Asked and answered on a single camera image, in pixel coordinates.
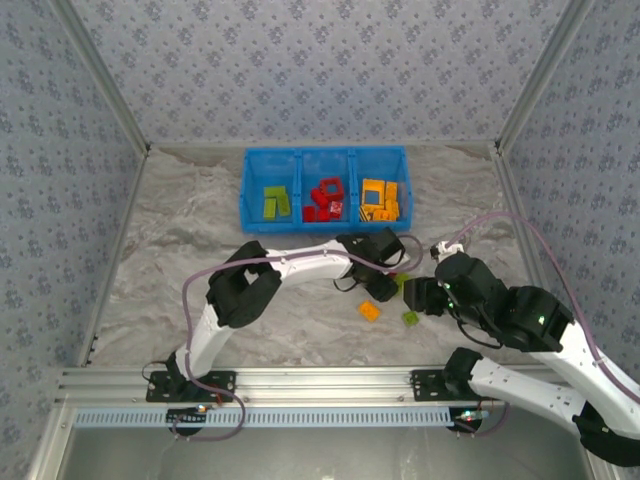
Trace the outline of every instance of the blue bin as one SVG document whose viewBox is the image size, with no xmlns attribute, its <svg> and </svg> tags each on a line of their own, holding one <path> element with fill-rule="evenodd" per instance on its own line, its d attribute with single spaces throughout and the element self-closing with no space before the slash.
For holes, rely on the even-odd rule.
<svg viewBox="0 0 640 480">
<path fill-rule="evenodd" d="M 342 218 L 305 223 L 302 207 L 314 205 L 311 190 L 320 180 L 339 177 L 344 188 Z M 360 195 L 364 178 L 398 183 L 400 216 L 396 222 L 361 222 Z M 291 215 L 264 219 L 264 187 L 284 185 Z M 413 196 L 404 147 L 248 148 L 239 199 L 242 228 L 247 233 L 375 232 L 385 227 L 409 230 Z"/>
</svg>

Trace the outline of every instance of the gray marble floor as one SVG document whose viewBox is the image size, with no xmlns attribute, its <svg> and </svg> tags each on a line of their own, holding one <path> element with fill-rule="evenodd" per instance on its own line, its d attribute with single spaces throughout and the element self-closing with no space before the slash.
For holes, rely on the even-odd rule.
<svg viewBox="0 0 640 480">
<path fill-rule="evenodd" d="M 415 211 L 412 233 L 425 247 L 451 238 L 466 222 L 504 207 L 493 165 L 470 150 L 444 146 L 407 148 Z M 242 149 L 180 148 L 152 151 L 144 170 L 126 245 L 104 315 L 93 365 L 142 365 L 165 359 L 185 341 L 183 281 L 226 260 L 255 238 L 242 233 L 237 197 Z M 326 237 L 262 236 L 265 248 L 297 248 Z M 482 258 L 507 285 L 526 283 L 512 226 L 495 221 L 477 229 L 467 251 Z M 409 253 L 415 252 L 409 247 Z M 432 274 L 426 259 L 417 274 Z M 194 284 L 194 317 L 204 306 L 206 281 Z M 441 364 L 458 346 L 475 347 L 448 317 L 421 315 L 407 328 L 399 297 L 380 304 L 369 323 L 357 312 L 363 289 L 340 293 L 318 281 L 279 294 L 264 315 L 238 331 L 217 365 Z M 486 339 L 482 333 L 478 338 Z M 505 363 L 530 363 L 519 352 L 483 350 Z"/>
</svg>

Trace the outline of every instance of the green block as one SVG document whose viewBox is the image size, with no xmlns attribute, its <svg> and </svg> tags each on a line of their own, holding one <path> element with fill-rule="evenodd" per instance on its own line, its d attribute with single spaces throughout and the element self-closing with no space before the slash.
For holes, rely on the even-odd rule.
<svg viewBox="0 0 640 480">
<path fill-rule="evenodd" d="M 420 322 L 416 312 L 405 312 L 402 314 L 402 320 L 407 327 L 413 327 Z"/>
<path fill-rule="evenodd" d="M 278 195 L 276 197 L 276 201 L 278 202 L 278 213 L 280 213 L 281 217 L 288 217 L 291 215 L 291 205 L 289 204 L 289 197 L 286 193 Z"/>
<path fill-rule="evenodd" d="M 396 282 L 396 285 L 398 285 L 398 291 L 396 292 L 396 295 L 398 293 L 402 293 L 404 282 L 406 282 L 407 280 L 411 280 L 411 277 L 407 273 L 398 273 L 395 277 L 393 277 L 393 281 Z"/>
<path fill-rule="evenodd" d="M 287 195 L 287 188 L 284 185 L 277 185 L 275 187 L 264 187 L 264 197 L 279 197 L 280 195 Z"/>
<path fill-rule="evenodd" d="M 264 200 L 264 219 L 275 220 L 276 219 L 276 199 L 266 198 Z"/>
</svg>

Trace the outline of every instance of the red block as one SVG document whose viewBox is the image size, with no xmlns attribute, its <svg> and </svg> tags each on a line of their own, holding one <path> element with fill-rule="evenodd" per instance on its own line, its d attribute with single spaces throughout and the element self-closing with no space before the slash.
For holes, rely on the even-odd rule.
<svg viewBox="0 0 640 480">
<path fill-rule="evenodd" d="M 316 221 L 316 207 L 309 205 L 308 207 L 302 207 L 302 221 L 303 222 L 315 222 Z"/>
<path fill-rule="evenodd" d="M 318 221 L 319 222 L 328 222 L 329 221 L 329 210 L 326 208 L 321 208 L 318 210 Z"/>
<path fill-rule="evenodd" d="M 329 206 L 329 200 L 322 194 L 319 188 L 311 190 L 311 200 L 320 208 L 327 208 Z"/>
<path fill-rule="evenodd" d="M 331 205 L 329 205 L 329 215 L 331 218 L 340 219 L 342 216 L 342 202 L 331 202 Z"/>
<path fill-rule="evenodd" d="M 320 191 L 330 202 L 339 202 L 344 198 L 344 188 L 342 187 L 340 177 L 323 178 L 320 180 Z"/>
</svg>

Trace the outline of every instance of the patterned wall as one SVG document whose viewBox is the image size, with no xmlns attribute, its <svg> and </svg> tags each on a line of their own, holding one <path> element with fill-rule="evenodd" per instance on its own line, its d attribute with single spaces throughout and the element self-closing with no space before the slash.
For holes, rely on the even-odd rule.
<svg viewBox="0 0 640 480">
<path fill-rule="evenodd" d="M 151 142 L 490 139 L 566 0 L 74 0 Z"/>
<path fill-rule="evenodd" d="M 137 166 L 45 0 L 0 7 L 0 478 L 75 363 Z"/>
<path fill-rule="evenodd" d="M 527 211 L 573 279 L 599 345 L 638 381 L 639 129 L 640 4 L 598 1 L 510 163 Z M 556 278 L 551 268 L 549 278 Z"/>
</svg>

